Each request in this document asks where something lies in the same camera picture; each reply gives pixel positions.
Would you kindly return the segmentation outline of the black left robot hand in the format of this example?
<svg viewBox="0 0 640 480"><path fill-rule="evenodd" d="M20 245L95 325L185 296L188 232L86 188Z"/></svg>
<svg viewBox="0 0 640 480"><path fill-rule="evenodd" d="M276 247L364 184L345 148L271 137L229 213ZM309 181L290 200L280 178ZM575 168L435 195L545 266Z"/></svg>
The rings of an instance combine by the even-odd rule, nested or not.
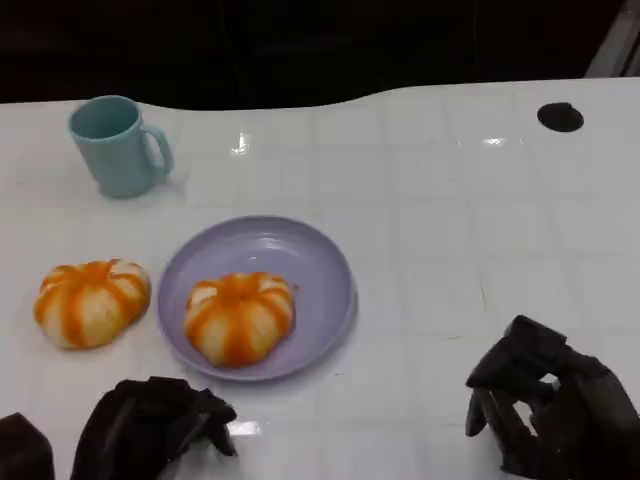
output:
<svg viewBox="0 0 640 480"><path fill-rule="evenodd" d="M208 441L235 457L234 408L184 379L122 380L96 404L80 435L73 479L157 479L189 448Z"/></svg>

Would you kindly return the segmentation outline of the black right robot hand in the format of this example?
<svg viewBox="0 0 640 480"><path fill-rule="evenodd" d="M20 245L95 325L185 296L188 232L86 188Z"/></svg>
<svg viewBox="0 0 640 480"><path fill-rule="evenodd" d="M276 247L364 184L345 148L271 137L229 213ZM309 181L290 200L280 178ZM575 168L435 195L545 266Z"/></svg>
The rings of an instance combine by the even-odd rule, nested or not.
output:
<svg viewBox="0 0 640 480"><path fill-rule="evenodd" d="M466 381L465 433L490 428L502 471L529 479L636 479L639 413L614 372L524 315Z"/></svg>

